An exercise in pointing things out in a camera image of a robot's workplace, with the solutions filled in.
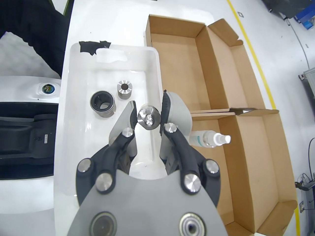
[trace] black cloth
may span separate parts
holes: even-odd
[[[0,38],[5,32],[22,38],[62,76],[69,19],[48,0],[0,0]]]

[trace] white plastic tray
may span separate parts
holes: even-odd
[[[129,80],[132,95],[122,100],[117,94],[117,83]],[[90,107],[91,96],[100,90],[115,97],[117,110],[109,118],[102,118]],[[151,47],[117,46],[98,49],[91,56],[80,52],[74,44],[70,51],[68,85],[65,99],[62,159],[56,159],[63,176],[55,187],[67,196],[74,196],[78,163],[91,157],[108,144],[109,133],[130,100],[135,100],[137,112],[149,103],[161,112],[162,82],[158,53]],[[161,136],[159,129],[135,128],[138,154],[133,160],[130,175],[139,179],[156,179],[166,175],[159,159]]]

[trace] black tape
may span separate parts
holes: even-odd
[[[81,46],[80,52],[89,52],[91,56],[93,56],[94,54],[96,54],[96,50],[98,48],[109,48],[111,43],[107,41],[80,41],[79,44]]]

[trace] metal cylindrical part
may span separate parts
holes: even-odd
[[[112,184],[113,177],[109,173],[100,174],[95,181],[95,186],[99,192],[107,191]]]
[[[206,168],[211,174],[216,174],[219,171],[219,165],[211,159],[206,160]]]
[[[137,119],[146,130],[154,130],[160,125],[161,115],[154,106],[145,104],[140,108]]]
[[[131,129],[131,128],[129,128],[129,127],[123,129],[123,131],[122,131],[122,135],[123,135],[124,137],[126,137],[126,138],[131,137],[131,136],[133,135],[133,133],[134,133],[133,129]]]
[[[165,130],[166,130],[168,133],[174,133],[174,132],[177,131],[176,125],[173,124],[173,123],[171,123],[171,122],[166,123],[166,124],[164,125],[164,127],[165,127]]]
[[[127,80],[119,81],[117,84],[117,92],[121,99],[128,99],[131,96],[132,84]]]
[[[92,95],[91,108],[101,117],[110,117],[116,111],[114,96],[107,91],[98,91]]]
[[[204,236],[205,225],[202,219],[194,213],[187,213],[180,219],[181,236]]]
[[[78,171],[81,173],[87,172],[90,169],[91,160],[90,159],[83,159],[78,164]]]
[[[195,174],[186,174],[184,177],[184,185],[189,192],[196,193],[200,191],[201,181]]]

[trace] camera lens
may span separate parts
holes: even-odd
[[[91,223],[91,236],[114,236],[116,230],[116,219],[108,212],[99,213]]]
[[[42,91],[43,91],[43,93],[50,94],[50,93],[53,93],[55,91],[55,88],[51,84],[46,84],[43,86]]]

